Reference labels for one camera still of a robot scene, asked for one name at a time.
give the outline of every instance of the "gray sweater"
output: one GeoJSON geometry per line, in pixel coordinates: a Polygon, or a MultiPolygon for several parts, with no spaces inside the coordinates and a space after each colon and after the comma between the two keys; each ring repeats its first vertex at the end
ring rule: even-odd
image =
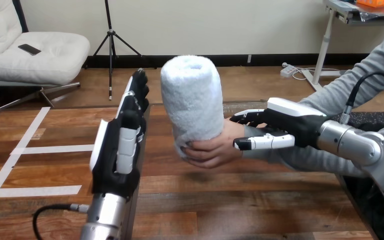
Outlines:
{"type": "MultiPolygon", "coordinates": [[[[384,71],[384,40],[370,55],[357,63],[353,69],[323,87],[307,98],[301,104],[315,108],[328,116],[340,114],[358,79],[370,72],[384,71]]],[[[354,107],[358,107],[384,90],[384,78],[373,76],[368,78],[361,86],[355,99],[354,107]]],[[[245,136],[253,137],[261,134],[254,127],[245,127],[245,136]]],[[[269,163],[283,163],[297,171],[317,171],[336,173],[347,176],[363,177],[365,174],[357,169],[350,160],[338,157],[312,147],[290,147],[277,150],[244,151],[244,158],[257,158],[267,160],[269,163]]]]}

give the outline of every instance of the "black tripod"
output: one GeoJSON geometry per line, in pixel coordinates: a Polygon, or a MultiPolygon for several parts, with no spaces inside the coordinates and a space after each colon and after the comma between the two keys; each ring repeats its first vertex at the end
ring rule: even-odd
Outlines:
{"type": "Polygon", "coordinates": [[[112,100],[113,98],[113,61],[116,60],[118,57],[116,54],[116,46],[114,45],[114,36],[120,39],[127,47],[129,47],[133,52],[135,52],[137,55],[139,55],[142,58],[142,54],[140,54],[138,51],[136,51],[132,46],[130,46],[126,41],[124,41],[119,35],[117,35],[116,31],[113,30],[113,26],[111,26],[111,17],[110,17],[110,8],[108,7],[108,0],[105,0],[105,10],[106,10],[106,19],[108,20],[108,31],[106,32],[106,36],[99,45],[96,52],[93,54],[95,57],[99,50],[101,49],[102,45],[104,45],[105,41],[109,37],[109,100],[112,100]]]}

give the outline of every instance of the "robotic hand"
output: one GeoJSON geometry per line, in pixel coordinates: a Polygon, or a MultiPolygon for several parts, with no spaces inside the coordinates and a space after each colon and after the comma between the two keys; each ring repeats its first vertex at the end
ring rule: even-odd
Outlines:
{"type": "Polygon", "coordinates": [[[384,196],[384,135],[362,131],[330,120],[322,112],[289,100],[272,97],[267,109],[236,113],[231,121],[274,128],[263,136],[237,138],[233,146],[244,151],[311,146],[344,159],[367,173],[384,196]]]}
{"type": "Polygon", "coordinates": [[[136,163],[146,131],[145,98],[149,92],[142,69],[130,78],[115,118],[101,120],[90,158],[93,200],[87,211],[82,240],[121,239],[126,203],[139,184],[136,163]]]}

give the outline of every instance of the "white wall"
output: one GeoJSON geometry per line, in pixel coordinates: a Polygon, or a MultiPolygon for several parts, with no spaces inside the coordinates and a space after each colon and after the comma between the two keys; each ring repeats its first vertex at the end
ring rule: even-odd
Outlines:
{"type": "MultiPolygon", "coordinates": [[[[29,31],[84,35],[94,53],[108,26],[104,0],[21,0],[29,31]]],[[[318,53],[322,0],[109,0],[113,29],[143,55],[318,53]]],[[[330,53],[369,53],[384,26],[336,20],[330,53]]],[[[118,55],[133,55],[116,40],[118,55]]],[[[107,55],[108,43],[99,52],[107,55]]]]}

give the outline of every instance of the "rolled white towel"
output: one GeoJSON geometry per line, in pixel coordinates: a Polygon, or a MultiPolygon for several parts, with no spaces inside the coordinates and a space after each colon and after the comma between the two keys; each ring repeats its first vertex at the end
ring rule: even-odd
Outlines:
{"type": "Polygon", "coordinates": [[[172,122],[174,145],[209,140],[223,130],[223,96],[220,75],[206,57],[177,56],[161,69],[162,102],[172,122]]]}

